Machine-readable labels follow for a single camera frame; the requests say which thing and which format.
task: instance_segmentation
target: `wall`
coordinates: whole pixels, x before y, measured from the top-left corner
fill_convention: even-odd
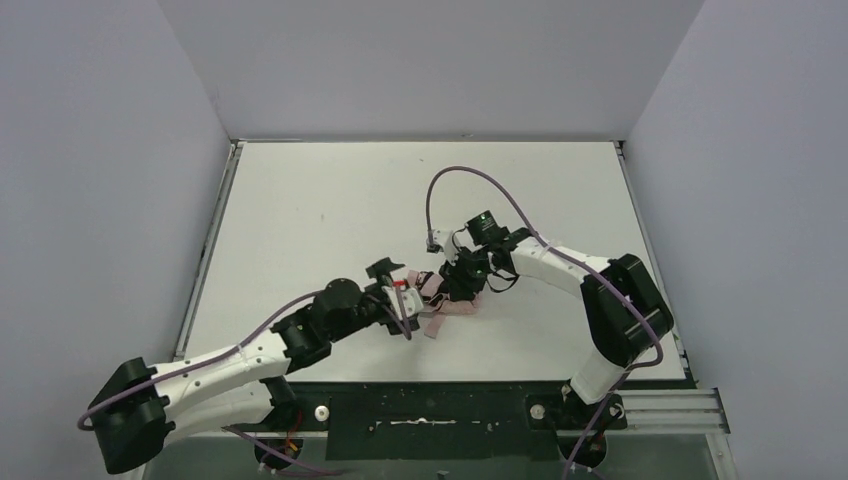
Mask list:
[[[844,478],[848,3],[708,0],[626,144],[746,480]]]
[[[3,478],[105,478],[74,423],[173,348],[227,136],[153,0],[0,4]]]
[[[703,0],[159,3],[232,137],[610,140]]]

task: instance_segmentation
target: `pink garment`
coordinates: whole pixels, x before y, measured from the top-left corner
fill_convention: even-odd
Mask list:
[[[477,313],[477,309],[480,307],[480,295],[478,294],[471,301],[451,301],[445,294],[439,293],[439,286],[445,279],[435,272],[433,272],[430,278],[427,278],[427,274],[429,273],[431,272],[410,270],[406,275],[406,281],[418,289],[425,303],[430,304],[425,307],[424,312],[432,313],[433,319],[430,320],[427,328],[424,329],[424,335],[430,338],[436,338],[439,328],[441,328],[447,315],[473,315]]]

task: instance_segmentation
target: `metal frame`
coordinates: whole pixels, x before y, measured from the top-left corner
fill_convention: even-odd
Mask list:
[[[579,139],[552,137],[552,138],[473,138],[473,135],[450,136],[448,138],[426,138],[426,139],[383,139],[383,141],[575,141]],[[336,139],[260,139],[250,140],[251,142],[317,142],[317,141],[334,141],[334,142],[360,142],[374,141],[373,139],[365,138],[336,138]],[[203,293],[203,286],[206,280],[206,275],[209,270],[212,255],[214,253],[215,243],[218,233],[221,228],[221,223],[226,210],[227,201],[230,191],[233,186],[236,170],[241,157],[242,149],[247,143],[247,140],[238,140],[233,142],[230,156],[227,160],[224,175],[219,188],[218,197],[215,205],[212,222],[209,227],[209,232],[203,248],[203,253],[200,258],[197,276],[192,288],[191,297],[186,308],[186,314],[183,320],[182,329],[175,349],[174,358],[181,360],[185,355],[185,350],[188,345],[191,330],[194,324],[194,319],[197,313],[197,306],[200,297]],[[639,211],[636,199],[633,196],[633,190],[629,174],[625,165],[625,158],[622,149],[622,143],[619,141],[612,142],[619,158],[619,164],[624,175],[625,183],[630,194],[631,203],[633,204],[636,213],[637,221],[642,232],[643,240],[645,241],[648,255],[651,260],[651,265],[657,279],[658,287],[663,296],[668,301],[662,275],[656,262],[653,246],[646,232],[642,215]],[[675,334],[676,346],[678,353],[684,360],[684,369],[689,378],[689,384],[694,384],[694,378],[689,371],[688,359],[680,336],[677,333],[677,327],[673,330]],[[633,382],[640,387],[645,385],[645,382]],[[662,434],[704,434],[712,453],[713,462],[716,469],[716,474],[720,480],[736,480],[738,478],[735,465],[733,464],[732,455],[730,454],[729,445],[727,443],[726,434],[730,432],[727,418],[724,415],[724,409],[721,405],[721,400],[717,390],[704,389],[672,389],[668,388],[663,382],[656,382],[661,389],[657,390],[620,390],[622,399],[627,410],[628,427],[624,430],[608,431],[608,435],[662,435]],[[573,436],[574,431],[558,431],[560,436]],[[224,436],[223,432],[209,432],[204,436]],[[262,438],[274,438],[280,436],[273,432],[257,432],[257,436]],[[295,438],[325,438],[325,431],[301,431],[295,435]],[[122,476],[124,480],[140,480],[144,475],[144,467],[140,467],[133,472],[129,472]]]

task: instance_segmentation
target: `white table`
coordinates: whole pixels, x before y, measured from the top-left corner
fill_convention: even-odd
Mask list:
[[[247,143],[238,161],[186,349],[192,357],[241,340],[290,299],[389,256],[437,270],[424,240],[424,195],[448,165],[501,181],[536,228],[575,250],[633,253],[649,265],[611,143]],[[460,228],[491,210],[521,225],[501,194],[467,173],[434,190],[434,228]],[[439,338],[411,342],[372,326],[292,381],[564,380],[589,352],[582,302],[535,279],[484,293],[473,317],[449,317]],[[662,364],[633,379],[685,378],[671,335]]]

